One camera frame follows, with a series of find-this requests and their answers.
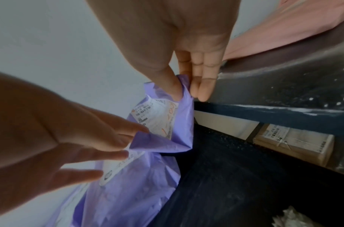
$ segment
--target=hand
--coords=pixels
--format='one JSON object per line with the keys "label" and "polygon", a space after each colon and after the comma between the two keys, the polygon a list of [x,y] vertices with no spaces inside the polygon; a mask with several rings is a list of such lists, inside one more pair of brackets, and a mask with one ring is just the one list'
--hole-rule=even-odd
{"label": "hand", "polygon": [[60,167],[123,160],[128,152],[121,150],[137,131],[148,129],[0,73],[0,214],[41,193],[98,179],[101,171]]}
{"label": "hand", "polygon": [[240,0],[87,0],[127,61],[170,94],[182,87],[169,62],[191,76],[190,93],[206,101],[216,84]]}

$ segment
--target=pink fabric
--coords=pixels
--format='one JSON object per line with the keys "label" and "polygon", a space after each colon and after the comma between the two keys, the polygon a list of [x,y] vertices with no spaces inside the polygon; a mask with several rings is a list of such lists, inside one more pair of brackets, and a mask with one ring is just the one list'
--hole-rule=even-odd
{"label": "pink fabric", "polygon": [[229,41],[223,60],[281,47],[336,27],[344,0],[281,0],[263,23]]}

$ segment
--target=purple plastic bag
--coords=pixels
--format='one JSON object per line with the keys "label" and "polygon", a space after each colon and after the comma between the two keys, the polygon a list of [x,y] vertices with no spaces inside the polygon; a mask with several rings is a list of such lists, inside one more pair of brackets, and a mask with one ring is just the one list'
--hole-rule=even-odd
{"label": "purple plastic bag", "polygon": [[[178,103],[153,83],[145,84],[146,98],[127,118],[150,129],[149,134],[137,133],[129,148],[142,155],[105,185],[90,184],[75,208],[71,227],[144,227],[168,201],[179,183],[180,172],[174,157],[159,153],[188,151],[193,143],[193,98],[188,77],[178,77],[183,85],[183,99]],[[96,162],[96,169],[102,166],[103,162]],[[74,201],[77,191],[81,189],[66,199],[47,226],[56,226],[60,210]]]}

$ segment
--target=white wall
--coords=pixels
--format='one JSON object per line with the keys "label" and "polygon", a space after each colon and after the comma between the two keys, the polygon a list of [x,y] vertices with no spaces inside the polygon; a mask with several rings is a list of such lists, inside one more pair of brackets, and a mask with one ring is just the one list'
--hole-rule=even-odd
{"label": "white wall", "polygon": [[[268,6],[271,1],[277,0],[263,0]],[[243,0],[240,15],[252,8],[252,20],[266,14],[267,7],[254,2]],[[233,33],[252,20],[238,22]],[[172,67],[177,68],[175,59]],[[0,0],[0,71],[123,117],[143,97],[147,81],[126,63],[83,0]],[[72,190],[40,196],[0,216],[0,226],[43,226]]]}

